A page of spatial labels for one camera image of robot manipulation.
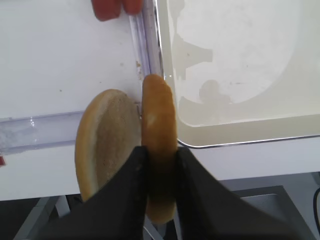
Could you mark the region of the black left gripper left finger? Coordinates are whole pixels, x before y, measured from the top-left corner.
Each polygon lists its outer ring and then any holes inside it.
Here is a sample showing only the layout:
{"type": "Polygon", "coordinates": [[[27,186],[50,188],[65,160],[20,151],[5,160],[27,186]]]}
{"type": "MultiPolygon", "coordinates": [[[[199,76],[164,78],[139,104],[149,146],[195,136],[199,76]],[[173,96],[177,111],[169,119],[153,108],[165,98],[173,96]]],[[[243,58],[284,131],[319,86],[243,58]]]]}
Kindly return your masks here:
{"type": "Polygon", "coordinates": [[[147,149],[135,147],[89,200],[42,229],[44,240],[140,240],[147,205],[147,149]]]}

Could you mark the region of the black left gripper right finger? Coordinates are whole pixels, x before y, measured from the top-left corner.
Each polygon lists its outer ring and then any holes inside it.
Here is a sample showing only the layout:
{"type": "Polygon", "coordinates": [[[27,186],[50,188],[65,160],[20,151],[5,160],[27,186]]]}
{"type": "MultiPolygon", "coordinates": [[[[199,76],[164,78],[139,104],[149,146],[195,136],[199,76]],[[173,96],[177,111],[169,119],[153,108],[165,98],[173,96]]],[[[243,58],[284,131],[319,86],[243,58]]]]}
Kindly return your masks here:
{"type": "Polygon", "coordinates": [[[176,153],[176,205],[184,240],[313,240],[281,186],[230,191],[185,147],[176,153]]]}

